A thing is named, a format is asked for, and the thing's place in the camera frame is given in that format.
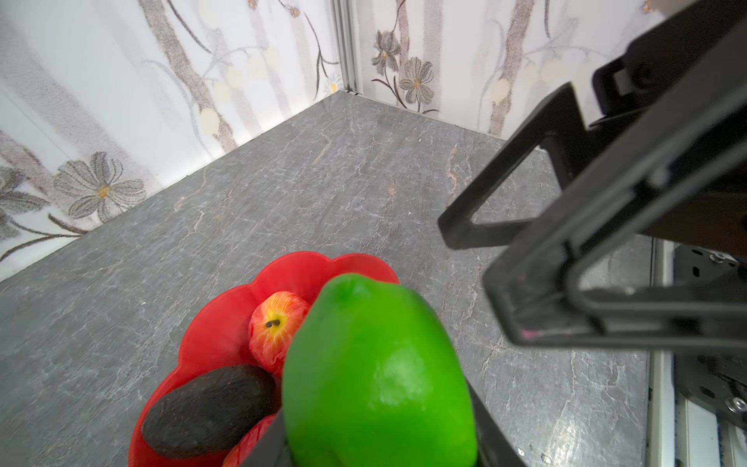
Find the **red flower-shaped plate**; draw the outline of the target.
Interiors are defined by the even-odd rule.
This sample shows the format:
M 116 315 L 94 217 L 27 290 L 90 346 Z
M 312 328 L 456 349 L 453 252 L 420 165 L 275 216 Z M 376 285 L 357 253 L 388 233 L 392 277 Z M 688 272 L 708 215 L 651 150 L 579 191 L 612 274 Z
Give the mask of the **red flower-shaped plate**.
M 230 289 L 209 302 L 189 325 L 173 370 L 148 400 L 138 418 L 130 442 L 130 466 L 220 466 L 226 451 L 188 459 L 158 455 L 144 441 L 141 426 L 151 408 L 165 394 L 210 371 L 258 362 L 249 349 L 248 325 L 251 313 L 267 297 L 289 291 L 309 304 L 317 299 L 324 285 L 341 274 L 360 274 L 371 279 L 398 283 L 393 268 L 368 254 L 346 254 L 328 258 L 321 253 L 299 251 L 284 255 L 261 270 L 249 284 Z

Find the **dark red wrinkled fruit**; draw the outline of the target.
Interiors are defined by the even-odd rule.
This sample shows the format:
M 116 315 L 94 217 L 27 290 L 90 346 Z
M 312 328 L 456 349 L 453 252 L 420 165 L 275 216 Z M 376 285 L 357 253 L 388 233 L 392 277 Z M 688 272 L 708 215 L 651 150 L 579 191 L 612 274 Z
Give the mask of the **dark red wrinkled fruit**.
M 245 459 L 249 457 L 253 449 L 256 448 L 256 445 L 260 442 L 262 437 L 268 431 L 268 428 L 270 428 L 275 418 L 276 418 L 276 415 L 271 414 L 270 416 L 266 416 L 260 422 L 258 422 L 240 440 L 240 442 L 230 450 L 228 455 L 225 457 L 222 466 L 223 467 L 239 467 L 241 463 L 243 463 L 243 461 L 245 461 Z

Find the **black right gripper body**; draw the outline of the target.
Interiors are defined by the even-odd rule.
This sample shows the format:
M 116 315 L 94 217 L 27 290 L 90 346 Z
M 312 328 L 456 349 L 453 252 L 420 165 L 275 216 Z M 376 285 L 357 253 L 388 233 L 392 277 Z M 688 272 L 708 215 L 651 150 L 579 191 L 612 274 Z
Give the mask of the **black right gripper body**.
M 655 7 L 666 19 L 593 74 L 607 117 L 651 105 L 746 17 L 746 3 L 735 0 L 657 1 Z

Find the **green lime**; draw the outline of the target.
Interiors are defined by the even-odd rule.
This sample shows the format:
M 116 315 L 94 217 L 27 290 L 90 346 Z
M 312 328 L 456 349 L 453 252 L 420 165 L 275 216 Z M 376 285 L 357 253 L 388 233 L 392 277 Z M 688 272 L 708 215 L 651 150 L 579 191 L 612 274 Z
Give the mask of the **green lime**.
M 472 466 L 476 422 L 459 359 L 414 290 L 344 274 L 321 290 L 282 378 L 299 466 Z

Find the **red apple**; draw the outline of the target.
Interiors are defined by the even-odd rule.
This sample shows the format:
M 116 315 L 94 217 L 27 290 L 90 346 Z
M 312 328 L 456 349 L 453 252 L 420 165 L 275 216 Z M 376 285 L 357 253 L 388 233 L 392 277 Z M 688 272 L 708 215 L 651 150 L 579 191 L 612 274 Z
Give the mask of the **red apple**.
M 253 311 L 249 325 L 249 350 L 260 366 L 279 376 L 295 334 L 309 313 L 310 304 L 300 296 L 276 292 Z

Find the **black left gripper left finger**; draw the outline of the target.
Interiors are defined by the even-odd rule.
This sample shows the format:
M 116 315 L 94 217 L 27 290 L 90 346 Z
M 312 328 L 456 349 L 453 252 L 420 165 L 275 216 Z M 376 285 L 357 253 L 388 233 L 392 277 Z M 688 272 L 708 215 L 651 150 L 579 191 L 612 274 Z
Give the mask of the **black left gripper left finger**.
M 261 420 L 250 431 L 249 440 L 253 444 L 240 455 L 240 467 L 292 467 L 292 453 L 282 410 Z

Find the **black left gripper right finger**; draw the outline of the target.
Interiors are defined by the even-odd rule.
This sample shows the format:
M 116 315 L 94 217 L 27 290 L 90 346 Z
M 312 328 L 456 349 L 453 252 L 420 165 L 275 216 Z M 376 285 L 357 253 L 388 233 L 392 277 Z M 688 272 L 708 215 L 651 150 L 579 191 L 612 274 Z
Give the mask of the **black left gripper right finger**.
M 470 391 L 478 441 L 476 467 L 525 467 L 521 456 L 501 432 L 472 387 Z

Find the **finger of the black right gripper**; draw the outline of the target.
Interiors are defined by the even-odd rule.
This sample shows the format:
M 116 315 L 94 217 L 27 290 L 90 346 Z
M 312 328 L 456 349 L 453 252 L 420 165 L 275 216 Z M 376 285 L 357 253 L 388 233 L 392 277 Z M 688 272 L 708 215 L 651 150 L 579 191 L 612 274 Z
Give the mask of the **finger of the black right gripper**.
M 669 91 L 612 143 L 484 275 L 507 335 L 522 346 L 746 346 L 746 286 L 580 286 L 584 272 L 631 235 L 690 202 L 746 160 L 746 83 Z
M 565 84 L 544 98 L 494 159 L 442 213 L 438 226 L 447 247 L 465 250 L 507 246 L 533 222 L 529 218 L 476 224 L 473 217 L 536 147 L 548 152 L 562 190 L 589 161 L 587 127 L 572 85 Z

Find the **black avocado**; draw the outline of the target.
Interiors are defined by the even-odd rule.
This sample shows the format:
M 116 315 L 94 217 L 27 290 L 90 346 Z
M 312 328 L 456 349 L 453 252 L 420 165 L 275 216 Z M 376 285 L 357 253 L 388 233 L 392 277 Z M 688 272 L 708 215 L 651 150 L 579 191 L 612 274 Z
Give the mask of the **black avocado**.
M 274 377 L 251 365 L 220 368 L 165 394 L 141 434 L 158 455 L 188 459 L 229 451 L 277 411 Z

